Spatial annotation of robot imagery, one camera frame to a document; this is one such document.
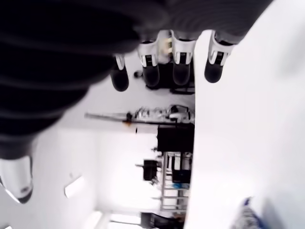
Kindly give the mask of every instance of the metal rod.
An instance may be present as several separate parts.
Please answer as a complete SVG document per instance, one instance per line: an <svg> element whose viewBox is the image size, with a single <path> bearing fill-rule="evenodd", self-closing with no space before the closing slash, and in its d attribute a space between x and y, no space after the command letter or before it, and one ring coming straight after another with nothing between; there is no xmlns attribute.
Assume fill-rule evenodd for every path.
<svg viewBox="0 0 305 229"><path fill-rule="evenodd" d="M168 212L186 212L186 209L161 209L161 211L168 211Z"/></svg>
<svg viewBox="0 0 305 229"><path fill-rule="evenodd" d="M180 205L163 205L163 207L181 207L181 206L187 206L187 204L180 204Z"/></svg>
<svg viewBox="0 0 305 229"><path fill-rule="evenodd" d="M165 190L189 190L189 188L186 188L186 187L182 187L182 188L174 188L174 187L165 187L164 188Z"/></svg>
<svg viewBox="0 0 305 229"><path fill-rule="evenodd" d="M163 197L164 199L187 199L188 197Z"/></svg>
<svg viewBox="0 0 305 229"><path fill-rule="evenodd" d="M167 152L164 152L163 155L163 164L162 164L162 187L161 187L161 205L160 209L163 208L163 198L164 198L164 187L165 187L165 180L166 180L166 168L167 168Z"/></svg>

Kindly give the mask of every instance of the robotic hand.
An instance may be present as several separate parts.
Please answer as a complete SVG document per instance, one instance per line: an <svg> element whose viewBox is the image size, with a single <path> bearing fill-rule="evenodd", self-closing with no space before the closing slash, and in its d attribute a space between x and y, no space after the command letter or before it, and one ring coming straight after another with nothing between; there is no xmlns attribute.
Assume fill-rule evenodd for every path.
<svg viewBox="0 0 305 229"><path fill-rule="evenodd" d="M158 83L157 37L138 31L172 30L173 77L182 85L195 41L212 29L205 77L215 83L270 2L0 1L0 183L20 203L30 199L34 139L109 74L116 90L126 90L125 53L139 47L146 83Z"/></svg>

